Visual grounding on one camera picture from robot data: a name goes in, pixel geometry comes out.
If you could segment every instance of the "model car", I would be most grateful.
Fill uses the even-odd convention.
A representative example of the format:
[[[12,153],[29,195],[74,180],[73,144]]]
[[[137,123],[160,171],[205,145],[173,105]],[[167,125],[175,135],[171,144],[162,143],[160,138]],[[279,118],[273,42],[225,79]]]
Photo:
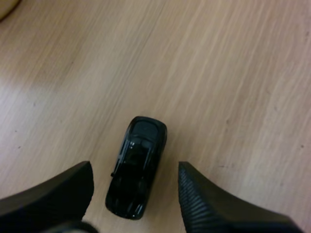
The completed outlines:
[[[131,121],[111,173],[108,210],[123,218],[142,217],[166,138],[167,128],[158,120],[137,116]]]

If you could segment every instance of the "car hood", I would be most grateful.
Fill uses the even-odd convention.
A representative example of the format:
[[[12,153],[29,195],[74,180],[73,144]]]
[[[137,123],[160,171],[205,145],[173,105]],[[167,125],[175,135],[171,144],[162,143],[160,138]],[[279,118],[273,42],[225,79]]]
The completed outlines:
[[[114,177],[106,196],[106,207],[114,214],[130,219],[140,219],[146,202],[142,181]]]

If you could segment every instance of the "toy car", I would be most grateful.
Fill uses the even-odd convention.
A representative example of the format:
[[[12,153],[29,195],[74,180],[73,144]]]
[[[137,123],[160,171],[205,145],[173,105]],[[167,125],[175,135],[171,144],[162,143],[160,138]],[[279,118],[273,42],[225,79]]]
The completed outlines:
[[[123,218],[142,217],[166,138],[167,128],[158,120],[137,116],[131,121],[111,174],[108,210]]]

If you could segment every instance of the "black toy car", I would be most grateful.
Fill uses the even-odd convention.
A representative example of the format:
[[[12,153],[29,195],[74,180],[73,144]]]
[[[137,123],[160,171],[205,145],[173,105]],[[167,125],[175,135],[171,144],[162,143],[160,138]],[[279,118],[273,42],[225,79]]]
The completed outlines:
[[[158,120],[137,116],[131,121],[111,174],[108,210],[124,218],[142,217],[166,138],[166,126]]]

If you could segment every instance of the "wooden floor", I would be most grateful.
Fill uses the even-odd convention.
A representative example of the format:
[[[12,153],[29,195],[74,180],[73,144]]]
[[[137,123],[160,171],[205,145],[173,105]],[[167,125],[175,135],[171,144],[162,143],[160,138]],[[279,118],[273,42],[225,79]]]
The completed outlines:
[[[90,160],[102,233],[183,233],[178,161],[311,232],[311,2],[24,0],[0,23],[0,198]],[[144,217],[104,199],[137,116],[168,126]]]

